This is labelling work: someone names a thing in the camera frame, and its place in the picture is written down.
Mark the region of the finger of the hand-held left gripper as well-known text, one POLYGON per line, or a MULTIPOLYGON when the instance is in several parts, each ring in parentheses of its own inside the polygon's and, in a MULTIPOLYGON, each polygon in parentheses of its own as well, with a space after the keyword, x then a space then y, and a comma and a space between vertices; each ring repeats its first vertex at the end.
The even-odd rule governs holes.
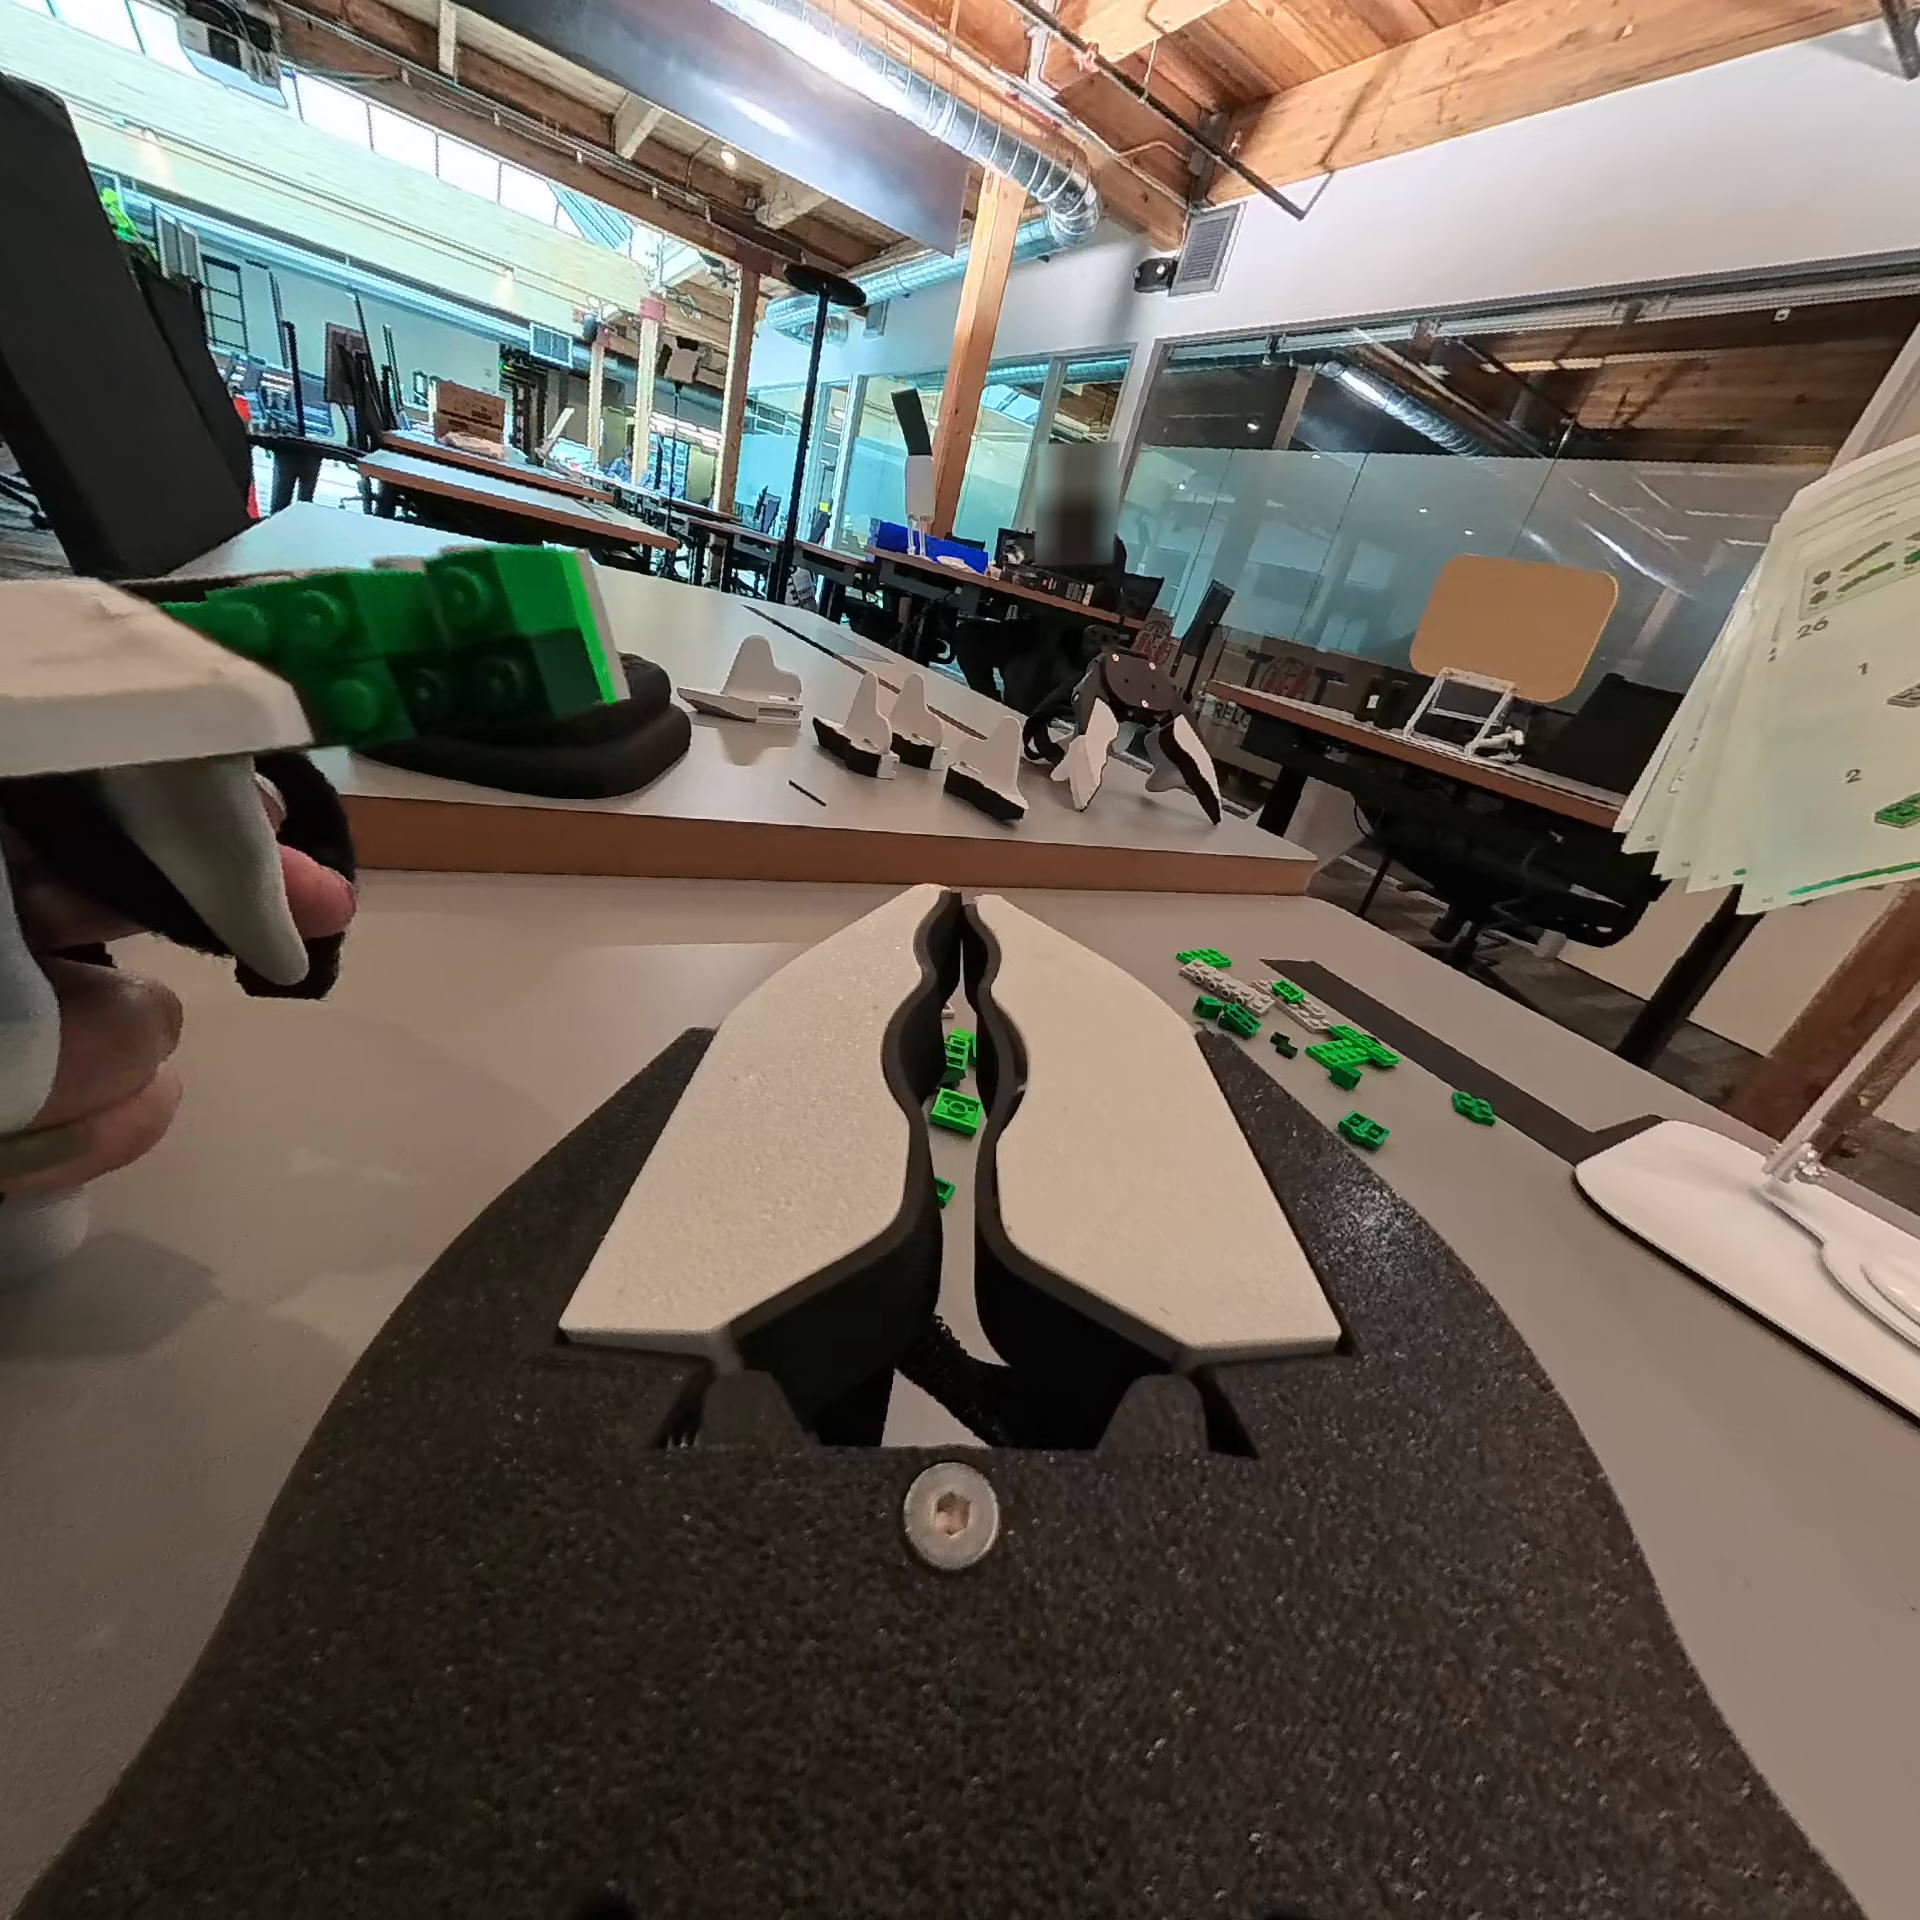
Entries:
POLYGON ((71 777, 308 748, 251 659, 97 582, 0 585, 0 771, 71 777))

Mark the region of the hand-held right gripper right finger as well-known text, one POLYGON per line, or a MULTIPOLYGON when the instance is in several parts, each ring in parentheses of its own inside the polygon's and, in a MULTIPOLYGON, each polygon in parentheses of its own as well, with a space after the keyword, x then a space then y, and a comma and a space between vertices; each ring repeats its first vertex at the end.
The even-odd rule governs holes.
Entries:
POLYGON ((1010 898, 964 906, 988 1122, 975 1313, 1043 1420, 1105 1420, 1149 1374, 1342 1341, 1199 1028, 1010 898))

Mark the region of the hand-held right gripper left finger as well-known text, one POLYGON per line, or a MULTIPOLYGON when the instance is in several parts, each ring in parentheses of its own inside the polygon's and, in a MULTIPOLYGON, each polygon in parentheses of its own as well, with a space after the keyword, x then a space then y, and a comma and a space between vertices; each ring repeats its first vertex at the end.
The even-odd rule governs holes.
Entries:
POLYGON ((938 1302, 923 1112, 955 979, 958 894, 908 888, 744 995, 559 1335, 773 1374, 800 1420, 887 1380, 938 1302))

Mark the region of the pile of green bricks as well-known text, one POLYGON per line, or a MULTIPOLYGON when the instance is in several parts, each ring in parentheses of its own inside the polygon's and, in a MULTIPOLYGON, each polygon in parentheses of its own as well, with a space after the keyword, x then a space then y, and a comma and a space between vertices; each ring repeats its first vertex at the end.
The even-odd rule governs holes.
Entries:
MULTIPOLYGON (((1240 1008, 1222 1004, 1222 1000, 1199 995, 1199 993, 1196 993, 1191 1018, 1211 1019, 1222 1034, 1234 1034, 1234 1038, 1243 1038, 1243 1040, 1262 1038, 1262 1019, 1243 1019, 1240 1008)), ((1312 1045, 1299 1045, 1290 1028, 1272 1028, 1268 1045, 1277 1051, 1277 1059, 1309 1059, 1312 1064, 1328 1070, 1328 1079, 1337 1089, 1357 1089, 1361 1073, 1401 1064, 1401 1053, 1391 1045, 1385 1045, 1375 1034, 1367 1034, 1352 1019, 1334 1019, 1334 1028, 1312 1038, 1312 1045)), ((964 1089, 964 1079, 975 1064, 975 1053, 982 1053, 975 1034, 964 1028, 964 1024, 948 1024, 948 1034, 944 1034, 944 1086, 938 1086, 938 1094, 930 1098, 930 1112, 926 1112, 926 1122, 944 1136, 972 1138, 983 1122, 983 1101, 972 1089, 964 1089)))

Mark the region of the green zigzag brick assembly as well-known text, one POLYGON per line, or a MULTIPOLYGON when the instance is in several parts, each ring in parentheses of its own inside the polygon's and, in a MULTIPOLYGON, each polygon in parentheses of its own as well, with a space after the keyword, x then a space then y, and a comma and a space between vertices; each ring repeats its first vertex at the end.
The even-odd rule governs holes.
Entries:
POLYGON ((552 544, 258 576, 160 609, 285 679, 327 748, 497 739, 627 700, 585 562, 552 544))

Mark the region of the grey desk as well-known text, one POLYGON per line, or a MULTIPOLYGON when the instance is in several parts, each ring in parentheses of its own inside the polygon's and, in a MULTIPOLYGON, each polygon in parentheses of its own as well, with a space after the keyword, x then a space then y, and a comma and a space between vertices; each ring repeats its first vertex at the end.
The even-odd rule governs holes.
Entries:
POLYGON ((1916 1914, 1916 1425, 1571 1157, 1199 1059, 1331 1357, 1121 1439, 789 1439, 559 1313, 714 1024, 884 888, 370 875, 188 956, 188 1118, 2 1284, 15 1914, 1916 1914))

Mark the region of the wooden office desk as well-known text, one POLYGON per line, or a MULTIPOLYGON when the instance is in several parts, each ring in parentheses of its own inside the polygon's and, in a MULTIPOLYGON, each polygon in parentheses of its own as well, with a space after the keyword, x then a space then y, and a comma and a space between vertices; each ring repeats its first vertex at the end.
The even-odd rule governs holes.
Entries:
POLYGON ((1551 811, 1567 821, 1581 821, 1592 831, 1609 831, 1617 835, 1617 814, 1626 806, 1622 795, 1604 795, 1595 783, 1560 782, 1524 766, 1498 766, 1486 755, 1458 754, 1449 743, 1424 739, 1424 738, 1403 738, 1403 731, 1385 731, 1375 725, 1361 725, 1337 709, 1306 703, 1306 700, 1287 700, 1262 688, 1243 684, 1210 684, 1202 688, 1211 700, 1225 700, 1234 709, 1255 713, 1265 720, 1290 725, 1299 731, 1312 731, 1321 739, 1337 739, 1342 748, 1370 754, 1370 755, 1391 755, 1417 770, 1428 770, 1449 782, 1465 782, 1474 788, 1498 795, 1507 802, 1523 802, 1534 811, 1551 811))

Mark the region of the person's left hand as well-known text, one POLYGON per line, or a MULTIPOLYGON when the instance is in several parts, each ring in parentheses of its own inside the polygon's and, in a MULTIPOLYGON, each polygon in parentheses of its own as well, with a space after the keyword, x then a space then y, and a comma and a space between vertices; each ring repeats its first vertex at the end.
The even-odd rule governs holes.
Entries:
MULTIPOLYGON (((276 831, 292 922, 308 949, 302 995, 327 995, 358 906, 345 806, 308 755, 258 755, 262 806, 276 831)), ((46 1106, 2 1136, 2 1202, 76 1192, 144 1159, 179 1116, 179 995, 121 974, 109 942, 144 922, 109 909, 76 854, 46 864, 15 835, 19 806, 2 802, 2 864, 23 949, 59 1004, 59 1063, 46 1106)))

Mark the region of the long white studded beam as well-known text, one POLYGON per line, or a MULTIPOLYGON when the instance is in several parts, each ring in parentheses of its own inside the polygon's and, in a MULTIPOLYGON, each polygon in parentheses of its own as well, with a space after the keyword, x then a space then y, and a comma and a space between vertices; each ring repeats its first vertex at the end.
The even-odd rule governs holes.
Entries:
POLYGON ((1180 962, 1180 976, 1196 986, 1199 995, 1240 1008, 1243 1019, 1277 1018, 1312 1038, 1331 1034, 1337 1019, 1317 995, 1306 993, 1306 986, 1290 976, 1240 979, 1235 974, 1222 962, 1216 953, 1180 953, 1175 962, 1180 962))

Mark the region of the wood-edged grey table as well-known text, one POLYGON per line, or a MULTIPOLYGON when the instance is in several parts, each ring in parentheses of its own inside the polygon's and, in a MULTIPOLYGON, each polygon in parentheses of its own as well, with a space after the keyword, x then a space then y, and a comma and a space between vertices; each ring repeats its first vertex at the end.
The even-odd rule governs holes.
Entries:
MULTIPOLYGON (((205 598, 249 576, 315 573, 385 558, 424 562, 457 544, 382 516, 292 504, 258 520, 160 582, 152 598, 205 598)), ((654 659, 669 679, 718 684, 736 641, 773 640, 798 669, 807 725, 736 725, 692 716, 687 754, 627 797, 519 797, 470 782, 436 782, 322 754, 345 797, 361 868, 448 875, 576 875, 576 880, 728 880, 728 882, 944 882, 955 889, 1094 889, 1299 898, 1312 854, 1251 826, 1211 826, 1188 795, 1149 795, 1149 777, 1113 766, 1092 811, 1061 783, 1020 771, 1026 818, 1002 826, 944 795, 944 771, 905 770, 867 782, 814 743, 814 713, 844 716, 857 669, 777 632, 752 602, 601 570, 620 648, 654 659)))

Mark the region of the black cushion pad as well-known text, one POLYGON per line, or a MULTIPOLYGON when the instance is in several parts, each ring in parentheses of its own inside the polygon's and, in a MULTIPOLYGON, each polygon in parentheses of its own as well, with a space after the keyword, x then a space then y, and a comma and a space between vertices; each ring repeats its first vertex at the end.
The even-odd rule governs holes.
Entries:
POLYGON ((692 716, 654 659, 620 659, 627 700, 567 720, 530 720, 481 739, 416 738, 358 755, 373 766, 468 782, 515 797, 596 802, 658 782, 687 755, 692 716))

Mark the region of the long wooden workbench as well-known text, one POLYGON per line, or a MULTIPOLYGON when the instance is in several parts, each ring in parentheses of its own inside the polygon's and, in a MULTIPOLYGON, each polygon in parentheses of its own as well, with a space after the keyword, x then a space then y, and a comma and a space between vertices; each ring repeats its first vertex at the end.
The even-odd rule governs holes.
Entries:
POLYGON ((382 516, 407 509, 420 525, 436 525, 443 533, 491 542, 569 542, 588 551, 675 558, 682 550, 671 533, 654 533, 624 509, 484 475, 443 459, 361 453, 358 475, 373 487, 382 516))

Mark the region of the spare gripper mechanism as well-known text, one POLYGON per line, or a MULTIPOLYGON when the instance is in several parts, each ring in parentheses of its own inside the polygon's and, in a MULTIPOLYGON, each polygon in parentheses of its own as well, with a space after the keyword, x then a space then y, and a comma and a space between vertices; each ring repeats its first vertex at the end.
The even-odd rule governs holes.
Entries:
POLYGON ((1138 650, 1097 650, 1076 679, 1043 697, 1020 725, 1020 754, 1087 814, 1127 725, 1138 727, 1149 795, 1185 788, 1222 826, 1222 777, 1191 709, 1170 669, 1138 650))

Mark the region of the black swivel chair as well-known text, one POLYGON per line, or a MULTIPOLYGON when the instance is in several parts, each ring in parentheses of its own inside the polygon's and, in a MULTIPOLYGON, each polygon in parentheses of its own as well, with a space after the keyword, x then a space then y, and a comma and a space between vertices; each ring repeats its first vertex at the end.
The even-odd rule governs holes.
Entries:
POLYGON ((1437 939, 1474 939, 1489 926, 1515 934, 1567 934, 1616 949, 1659 898, 1649 854, 1626 854, 1616 814, 1659 748, 1678 697, 1670 688, 1604 674, 1571 713, 1539 713, 1519 770, 1609 795, 1604 826, 1567 814, 1470 795, 1440 831, 1440 851, 1417 872, 1449 902, 1437 939))

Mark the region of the white booklet stand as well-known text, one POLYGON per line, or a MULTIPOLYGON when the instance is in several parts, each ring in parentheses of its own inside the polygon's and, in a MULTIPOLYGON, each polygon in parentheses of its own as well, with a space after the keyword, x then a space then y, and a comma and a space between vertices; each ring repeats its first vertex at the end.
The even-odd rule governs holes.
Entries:
POLYGON ((1834 1157, 1909 1073, 1916 1018, 1920 993, 1909 989, 1771 1149, 1651 1122, 1571 1171, 1626 1236, 1909 1420, 1920 1417, 1920 1236, 1847 1197, 1834 1157))

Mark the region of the ceiling projector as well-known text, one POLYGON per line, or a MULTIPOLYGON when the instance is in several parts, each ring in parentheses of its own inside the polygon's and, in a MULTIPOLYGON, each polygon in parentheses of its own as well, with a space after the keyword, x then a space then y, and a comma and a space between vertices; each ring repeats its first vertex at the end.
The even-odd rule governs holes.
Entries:
POLYGON ((249 0, 170 0, 188 66, 218 85, 279 94, 276 14, 249 0))

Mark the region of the tan board stand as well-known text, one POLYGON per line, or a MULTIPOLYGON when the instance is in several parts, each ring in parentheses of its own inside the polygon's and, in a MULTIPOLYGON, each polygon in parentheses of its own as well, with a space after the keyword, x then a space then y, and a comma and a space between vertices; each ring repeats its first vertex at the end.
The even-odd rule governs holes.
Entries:
POLYGON ((1515 748, 1509 713, 1571 697, 1616 605, 1600 570, 1453 558, 1412 634, 1407 661, 1428 684, 1401 731, 1465 755, 1515 748))

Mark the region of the instruction booklet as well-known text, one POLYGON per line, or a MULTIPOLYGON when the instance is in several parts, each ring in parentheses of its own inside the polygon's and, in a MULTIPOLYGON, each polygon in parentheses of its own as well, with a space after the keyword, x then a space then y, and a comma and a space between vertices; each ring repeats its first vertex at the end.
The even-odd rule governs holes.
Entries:
POLYGON ((1739 915, 1920 872, 1920 442, 1782 511, 1617 811, 1626 854, 1739 915))

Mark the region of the wooden column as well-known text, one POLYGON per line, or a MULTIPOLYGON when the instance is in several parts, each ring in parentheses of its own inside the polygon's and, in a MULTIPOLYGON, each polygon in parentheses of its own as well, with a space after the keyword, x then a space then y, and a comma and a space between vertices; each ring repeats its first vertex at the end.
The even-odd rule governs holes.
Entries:
POLYGON ((948 350, 948 377, 930 435, 930 516, 937 536, 951 536, 958 511, 964 467, 975 435, 982 396, 998 350, 998 321, 1014 272, 1016 233, 1026 219, 1026 188, 983 168, 969 265, 958 275, 955 330, 948 350))

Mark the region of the silver ceiling duct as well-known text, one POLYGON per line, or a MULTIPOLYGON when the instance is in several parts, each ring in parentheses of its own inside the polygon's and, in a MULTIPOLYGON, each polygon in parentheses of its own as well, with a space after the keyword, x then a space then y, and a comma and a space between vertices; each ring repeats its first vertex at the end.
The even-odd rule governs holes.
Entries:
POLYGON ((1014 180, 1044 216, 1054 242, 1082 242, 1102 219, 1102 199, 1082 153, 1044 145, 1036 132, 1002 119, 983 97, 969 94, 955 76, 875 55, 899 113, 926 128, 948 150, 1014 180))

